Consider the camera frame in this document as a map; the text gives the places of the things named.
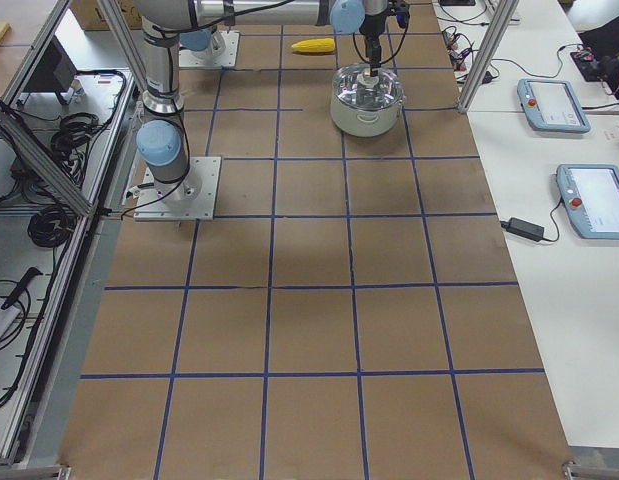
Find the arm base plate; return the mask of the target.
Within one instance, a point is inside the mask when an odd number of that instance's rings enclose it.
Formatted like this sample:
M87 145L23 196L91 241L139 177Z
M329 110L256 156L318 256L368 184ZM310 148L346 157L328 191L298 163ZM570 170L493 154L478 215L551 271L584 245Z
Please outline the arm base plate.
M132 211L136 221L212 220L217 199L222 158L192 157L183 183L172 189L157 183L139 192L140 206Z
M199 30L180 35L179 66L183 70L233 68L240 32Z

